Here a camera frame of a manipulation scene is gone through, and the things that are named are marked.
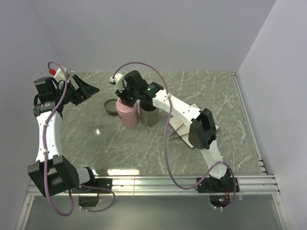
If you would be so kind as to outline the pink lid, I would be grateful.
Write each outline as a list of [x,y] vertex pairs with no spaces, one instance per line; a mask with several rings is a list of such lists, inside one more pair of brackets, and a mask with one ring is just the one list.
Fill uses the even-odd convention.
[[122,103],[121,99],[117,99],[116,101],[116,111],[119,115],[130,115],[137,111],[137,102],[132,106],[129,107]]

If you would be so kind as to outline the grey lid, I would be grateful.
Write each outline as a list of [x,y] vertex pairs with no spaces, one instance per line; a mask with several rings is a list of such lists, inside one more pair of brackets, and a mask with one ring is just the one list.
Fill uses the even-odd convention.
[[105,111],[109,115],[117,115],[118,114],[118,112],[116,110],[116,102],[117,102],[117,99],[108,99],[108,100],[105,101],[104,108],[105,108]]

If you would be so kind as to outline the pink cylinder container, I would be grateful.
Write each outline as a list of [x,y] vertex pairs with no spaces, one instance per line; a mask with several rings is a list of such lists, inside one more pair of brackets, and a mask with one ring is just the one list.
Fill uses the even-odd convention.
[[118,115],[124,127],[133,128],[136,127],[139,122],[137,110],[129,114],[118,112]]

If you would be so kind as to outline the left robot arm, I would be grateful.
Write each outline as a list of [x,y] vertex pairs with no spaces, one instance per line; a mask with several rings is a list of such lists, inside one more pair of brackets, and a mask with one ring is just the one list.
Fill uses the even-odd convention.
[[64,105],[79,105],[100,91],[77,75],[72,78],[78,88],[71,82],[61,88],[53,77],[34,81],[38,93],[34,98],[33,113],[39,125],[40,140],[35,164],[28,166],[28,175],[43,196],[46,188],[53,196],[79,186],[91,193],[97,187],[89,167],[76,169],[62,154],[60,131]]

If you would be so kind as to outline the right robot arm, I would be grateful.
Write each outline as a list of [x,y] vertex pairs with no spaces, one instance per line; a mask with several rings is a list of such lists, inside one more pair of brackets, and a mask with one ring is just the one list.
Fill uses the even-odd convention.
[[172,96],[165,86],[156,82],[148,84],[136,70],[126,75],[114,74],[110,83],[117,86],[116,95],[127,106],[133,106],[137,100],[168,112],[180,120],[188,129],[188,140],[193,147],[199,149],[212,170],[206,179],[214,190],[221,192],[229,185],[230,170],[217,162],[222,162],[222,156],[216,141],[216,125],[211,111],[197,109]]

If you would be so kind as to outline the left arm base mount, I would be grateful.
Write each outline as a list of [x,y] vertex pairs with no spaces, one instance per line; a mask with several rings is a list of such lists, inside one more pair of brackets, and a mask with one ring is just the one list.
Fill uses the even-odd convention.
[[72,189],[72,195],[78,196],[78,204],[81,207],[97,207],[101,194],[111,194],[112,179],[95,178],[81,185],[81,187]]

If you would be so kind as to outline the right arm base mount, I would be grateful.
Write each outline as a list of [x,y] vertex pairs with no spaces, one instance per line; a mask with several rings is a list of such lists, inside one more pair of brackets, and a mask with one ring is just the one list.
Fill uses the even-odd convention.
[[214,208],[223,209],[231,204],[231,193],[239,193],[238,180],[233,177],[226,179],[216,179],[213,177],[205,178],[198,186],[194,188],[198,193],[213,194],[209,196],[209,201]]

